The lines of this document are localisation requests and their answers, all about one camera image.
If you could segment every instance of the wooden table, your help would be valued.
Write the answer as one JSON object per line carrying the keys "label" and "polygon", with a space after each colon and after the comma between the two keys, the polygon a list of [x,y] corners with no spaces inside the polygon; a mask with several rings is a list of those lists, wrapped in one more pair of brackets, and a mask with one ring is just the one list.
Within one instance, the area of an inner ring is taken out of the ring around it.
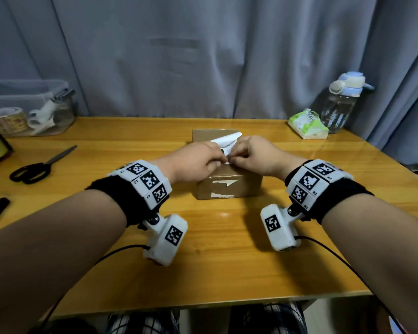
{"label": "wooden table", "polygon": [[[303,157],[329,160],[376,196],[418,217],[418,177],[347,131],[326,140],[302,140],[278,120],[95,117],[78,118],[59,136],[9,139],[16,152],[0,163],[0,197],[12,203],[0,228],[82,190],[128,161],[158,158],[185,145],[193,128],[235,128]],[[16,168],[47,161],[75,144],[77,150],[54,164],[47,179],[34,185],[8,179]],[[144,260],[139,249],[122,251],[85,275],[54,315],[368,293],[344,264],[315,244],[302,242],[290,252],[271,248],[259,214],[270,203],[289,204],[278,179],[264,178],[262,193],[251,198],[199,201],[192,196],[194,185],[175,185],[160,211],[163,216],[178,213],[189,224],[169,267]],[[337,251],[316,222],[298,221],[296,227],[299,234]],[[145,240],[143,231],[130,227],[113,249]]]}

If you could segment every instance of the water bottle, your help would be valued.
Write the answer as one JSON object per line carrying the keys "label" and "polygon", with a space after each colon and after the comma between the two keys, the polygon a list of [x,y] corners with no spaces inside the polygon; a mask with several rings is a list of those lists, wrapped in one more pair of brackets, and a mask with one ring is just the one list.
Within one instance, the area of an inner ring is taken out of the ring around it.
{"label": "water bottle", "polygon": [[330,134],[342,130],[362,89],[374,91],[374,87],[366,83],[362,72],[346,72],[330,84],[330,94],[320,114],[320,120]]}

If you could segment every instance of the scissors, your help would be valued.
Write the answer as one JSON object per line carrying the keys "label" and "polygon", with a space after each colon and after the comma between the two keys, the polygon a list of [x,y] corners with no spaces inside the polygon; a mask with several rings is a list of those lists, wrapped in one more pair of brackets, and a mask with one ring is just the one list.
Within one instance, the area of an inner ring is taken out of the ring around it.
{"label": "scissors", "polygon": [[57,162],[59,159],[67,156],[71,151],[76,149],[78,146],[72,146],[69,149],[62,151],[57,156],[54,156],[45,163],[30,164],[15,170],[9,175],[9,179],[13,182],[23,182],[25,184],[34,184],[42,179],[48,177],[51,173],[51,164]]}

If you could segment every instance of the black wristband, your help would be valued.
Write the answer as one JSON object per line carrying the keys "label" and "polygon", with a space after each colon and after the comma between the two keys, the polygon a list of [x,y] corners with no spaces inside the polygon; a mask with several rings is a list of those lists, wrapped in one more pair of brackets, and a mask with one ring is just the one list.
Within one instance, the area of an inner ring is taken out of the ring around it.
{"label": "black wristband", "polygon": [[[291,179],[294,177],[294,175],[300,168],[301,167],[298,167],[295,170],[291,171],[288,177],[286,177],[286,186],[289,185]],[[327,189],[317,198],[316,202],[313,204],[309,211],[301,207],[299,203],[296,202],[296,200],[293,199],[291,196],[290,199],[291,202],[299,205],[299,207],[302,209],[302,213],[305,216],[311,219],[316,219],[319,224],[322,224],[322,220],[327,214],[327,212],[331,210],[333,207],[335,207],[338,203],[347,199],[348,197],[359,195],[362,193],[374,196],[373,193],[366,190],[364,186],[355,182],[354,180],[342,178],[334,183],[329,184]]]}
{"label": "black wristband", "polygon": [[95,180],[86,190],[100,190],[109,195],[123,210],[127,218],[127,226],[142,223],[158,213],[161,204],[151,210],[143,197],[134,189],[132,184],[119,176],[110,176]]}

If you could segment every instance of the plastic storage box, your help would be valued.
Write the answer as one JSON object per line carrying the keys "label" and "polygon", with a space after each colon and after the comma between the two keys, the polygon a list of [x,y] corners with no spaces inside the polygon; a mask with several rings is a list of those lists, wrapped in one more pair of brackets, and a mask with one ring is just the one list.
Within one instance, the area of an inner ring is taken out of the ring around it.
{"label": "plastic storage box", "polygon": [[63,80],[0,80],[0,132],[6,136],[61,134],[74,123]]}

